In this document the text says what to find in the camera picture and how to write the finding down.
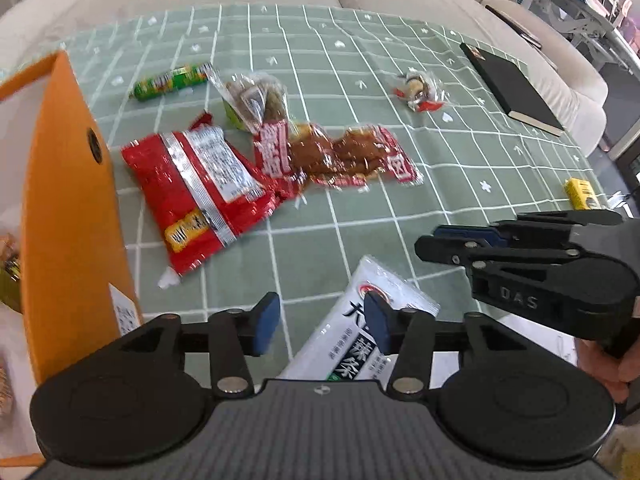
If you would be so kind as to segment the person right hand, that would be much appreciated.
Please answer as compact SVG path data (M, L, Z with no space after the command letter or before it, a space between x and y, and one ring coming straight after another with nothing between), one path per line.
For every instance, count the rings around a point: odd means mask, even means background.
M640 374L639 339L619 360L606 354L594 341L576 339L575 348L578 367L604 385L616 403L626 402L629 384Z

